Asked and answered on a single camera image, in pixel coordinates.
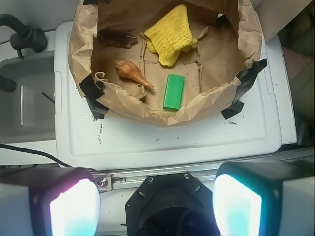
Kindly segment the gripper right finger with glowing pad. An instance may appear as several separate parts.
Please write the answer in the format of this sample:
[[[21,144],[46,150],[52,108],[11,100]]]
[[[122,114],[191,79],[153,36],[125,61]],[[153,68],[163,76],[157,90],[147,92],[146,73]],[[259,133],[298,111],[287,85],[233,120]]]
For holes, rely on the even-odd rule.
[[[315,165],[225,162],[217,170],[212,202],[223,236],[313,236]]]

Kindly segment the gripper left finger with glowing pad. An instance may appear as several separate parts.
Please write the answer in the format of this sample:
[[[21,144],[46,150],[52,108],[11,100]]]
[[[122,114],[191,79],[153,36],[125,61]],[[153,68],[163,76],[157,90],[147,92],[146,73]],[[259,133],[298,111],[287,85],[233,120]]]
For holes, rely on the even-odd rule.
[[[100,194],[85,168],[0,171],[2,236],[93,236]]]

